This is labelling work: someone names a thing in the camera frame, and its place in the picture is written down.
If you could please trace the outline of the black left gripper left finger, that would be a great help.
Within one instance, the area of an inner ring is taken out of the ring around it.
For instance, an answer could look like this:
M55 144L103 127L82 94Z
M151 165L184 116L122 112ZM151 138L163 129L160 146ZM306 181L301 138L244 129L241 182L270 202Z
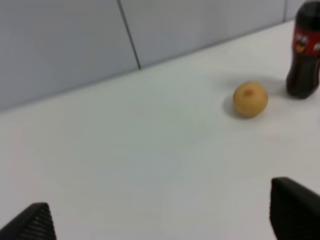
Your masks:
M57 238L49 204L36 202L0 229L2 240L55 240Z

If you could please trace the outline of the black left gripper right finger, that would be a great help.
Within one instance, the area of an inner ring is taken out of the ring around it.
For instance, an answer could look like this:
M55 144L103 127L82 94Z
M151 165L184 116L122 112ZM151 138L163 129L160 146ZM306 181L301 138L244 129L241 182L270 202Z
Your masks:
M275 177L269 220L278 240L318 240L320 195L288 177Z

